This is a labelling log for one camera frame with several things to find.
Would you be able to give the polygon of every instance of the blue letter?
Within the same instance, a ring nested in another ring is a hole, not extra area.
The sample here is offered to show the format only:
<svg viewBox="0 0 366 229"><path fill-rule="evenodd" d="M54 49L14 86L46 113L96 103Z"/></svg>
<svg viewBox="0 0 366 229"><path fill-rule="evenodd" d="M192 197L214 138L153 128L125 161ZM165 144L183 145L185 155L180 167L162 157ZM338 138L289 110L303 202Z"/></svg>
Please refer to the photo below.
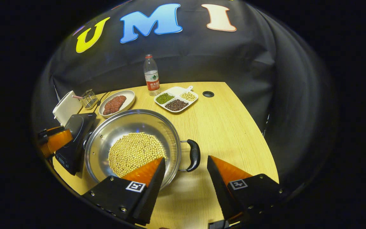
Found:
<svg viewBox="0 0 366 229"><path fill-rule="evenodd" d="M156 34L182 31L182 27L177 24L176 17L176 10L179 7L180 4L177 3L161 5L149 17L139 11L125 15L120 19L120 21L124 21L124 36L120 42L127 43L138 38L138 34L133 31L134 27L142 35L149 35L156 22L158 23L158 27L154 30Z"/></svg>

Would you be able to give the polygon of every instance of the divided white dish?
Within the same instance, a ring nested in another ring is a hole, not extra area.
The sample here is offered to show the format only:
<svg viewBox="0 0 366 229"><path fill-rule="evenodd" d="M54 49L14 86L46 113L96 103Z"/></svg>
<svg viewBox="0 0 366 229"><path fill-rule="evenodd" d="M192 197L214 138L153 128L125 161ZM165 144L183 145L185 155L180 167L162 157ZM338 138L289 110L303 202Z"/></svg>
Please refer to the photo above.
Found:
<svg viewBox="0 0 366 229"><path fill-rule="evenodd" d="M193 89L193 86L190 86L190 87L188 87L188 88L183 88L183 87L171 87L171 88L169 88L168 90L165 90L165 91L163 91L162 93L160 93L160 94L158 94L157 96L155 96L154 97L154 101L155 101L155 103L157 103L159 106L161 106L161 107L163 107L164 109L166 109L166 110L168 110L168 111L170 111L170 112L173 112L173 113L179 113L179 112L181 112L181 111L183 111L184 109L186 109L187 107L189 107L191 104L193 104L195 101L197 101L197 99L199 98L199 95L198 94L196 94L196 93L194 93L194 92L192 92L191 90ZM187 93L187 92L189 92L189 93L191 93L192 95L194 95L195 97L196 97L196 99L194 100L194 101L188 101L188 100L185 100L184 98L182 98L182 97L180 97L182 94L185 94L185 93ZM160 104L160 103L158 103L157 101L156 101L156 99L157 99L157 97L159 97L159 96L161 96L162 94L164 94L164 93L167 93L167 94L169 94L169 95L172 95L172 96L174 96L174 98L173 99L171 99L171 100L169 100L169 101L167 101L166 103L164 103L164 104ZM185 107L183 107L182 109L180 109L180 110L177 110L177 111L173 111L173 110L170 110L170 109L168 109L167 107L165 107L167 104L169 104L169 103L171 103L171 102L173 102L174 100L177 100L177 99L179 99L179 100L181 100L181 101L183 101L183 102L185 102L185 103L189 103L187 106L185 106Z"/></svg>
<svg viewBox="0 0 366 229"><path fill-rule="evenodd" d="M116 96L120 96L120 95L123 95L126 97L126 100L125 102L122 104L122 106L119 108L119 110L115 113L112 113L112 114L107 114L107 115L104 115L104 107L106 105L106 103L108 103L110 100L112 100L114 97ZM112 94L110 96L108 96L108 98L106 98L103 102L101 102L101 105L100 105L100 108L98 109L98 112L100 113L101 116L103 116L104 118L109 118L115 114L118 114L120 112L123 112L125 110L128 110L132 104L135 102L135 93L131 90L123 90L123 91L119 91L115 94Z"/></svg>

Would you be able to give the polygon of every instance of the black bean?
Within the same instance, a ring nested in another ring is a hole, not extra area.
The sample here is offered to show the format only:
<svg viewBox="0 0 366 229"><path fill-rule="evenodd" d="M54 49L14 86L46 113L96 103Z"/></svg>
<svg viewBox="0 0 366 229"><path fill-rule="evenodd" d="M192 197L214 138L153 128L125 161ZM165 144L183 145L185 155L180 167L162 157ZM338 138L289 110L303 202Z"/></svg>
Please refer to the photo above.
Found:
<svg viewBox="0 0 366 229"><path fill-rule="evenodd" d="M166 108L172 111L178 111L186 107L189 103L185 103L181 100L174 100L168 104L166 104Z"/></svg>

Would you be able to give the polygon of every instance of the pot handle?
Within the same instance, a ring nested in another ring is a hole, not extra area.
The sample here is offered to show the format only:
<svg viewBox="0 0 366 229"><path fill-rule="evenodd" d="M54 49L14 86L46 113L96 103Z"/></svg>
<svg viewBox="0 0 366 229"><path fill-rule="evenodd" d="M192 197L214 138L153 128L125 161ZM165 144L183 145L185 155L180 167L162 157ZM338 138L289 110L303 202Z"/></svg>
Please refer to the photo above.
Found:
<svg viewBox="0 0 366 229"><path fill-rule="evenodd" d="M91 136L91 134L92 134L93 132L92 131L90 131L90 132L88 132L85 136L84 136L84 140L83 140L83 149L85 149L85 146L86 146L86 144L87 144L87 142L88 142L88 140L90 139L90 136Z"/></svg>
<svg viewBox="0 0 366 229"><path fill-rule="evenodd" d="M194 171L200 164L200 147L197 142L188 139L187 141L180 141L180 142L187 142L190 145L190 166L185 170L179 171Z"/></svg>

